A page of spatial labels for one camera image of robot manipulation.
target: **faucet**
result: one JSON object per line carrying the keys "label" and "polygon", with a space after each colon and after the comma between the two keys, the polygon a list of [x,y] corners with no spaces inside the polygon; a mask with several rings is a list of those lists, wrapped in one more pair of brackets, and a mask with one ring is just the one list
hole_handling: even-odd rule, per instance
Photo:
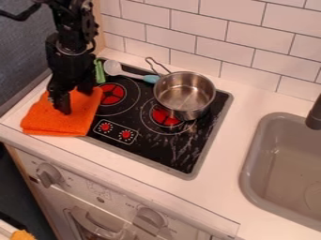
{"label": "faucet", "polygon": [[310,129],[321,130],[321,94],[310,110],[305,124]]}

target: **stainless steel pot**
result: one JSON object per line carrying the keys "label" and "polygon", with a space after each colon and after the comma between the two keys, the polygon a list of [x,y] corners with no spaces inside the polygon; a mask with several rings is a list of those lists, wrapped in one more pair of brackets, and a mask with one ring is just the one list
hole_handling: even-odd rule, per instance
{"label": "stainless steel pot", "polygon": [[[154,86],[154,97],[172,116],[190,121],[202,117],[208,111],[216,95],[216,88],[210,79],[189,71],[172,73],[151,57],[145,60],[160,76]],[[161,66],[169,74],[159,74],[153,64]]]}

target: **tile wall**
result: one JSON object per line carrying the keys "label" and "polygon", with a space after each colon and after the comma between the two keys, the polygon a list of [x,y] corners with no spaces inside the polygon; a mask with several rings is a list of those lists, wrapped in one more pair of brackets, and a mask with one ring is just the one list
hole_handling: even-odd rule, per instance
{"label": "tile wall", "polygon": [[106,46],[297,98],[321,93],[321,0],[100,0]]}

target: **black stovetop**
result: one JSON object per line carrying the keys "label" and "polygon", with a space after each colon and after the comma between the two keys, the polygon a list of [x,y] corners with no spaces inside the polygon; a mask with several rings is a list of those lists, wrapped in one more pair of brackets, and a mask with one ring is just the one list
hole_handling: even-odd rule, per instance
{"label": "black stovetop", "polygon": [[[150,74],[125,65],[123,69]],[[106,76],[106,83],[100,87],[104,94],[87,136],[114,146],[120,154],[125,150],[135,160],[179,175],[199,169],[231,100],[229,94],[217,91],[204,117],[181,122],[157,104],[153,84]]]}

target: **orange object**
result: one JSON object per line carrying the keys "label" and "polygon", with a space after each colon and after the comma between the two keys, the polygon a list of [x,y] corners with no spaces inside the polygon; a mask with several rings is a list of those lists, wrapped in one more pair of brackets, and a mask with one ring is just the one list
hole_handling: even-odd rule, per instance
{"label": "orange object", "polygon": [[36,240],[36,238],[25,230],[21,230],[14,232],[11,235],[10,240]]}
{"label": "orange object", "polygon": [[54,136],[85,136],[100,104],[102,90],[94,88],[91,96],[70,92],[72,113],[64,115],[54,109],[45,92],[21,122],[24,133]]}

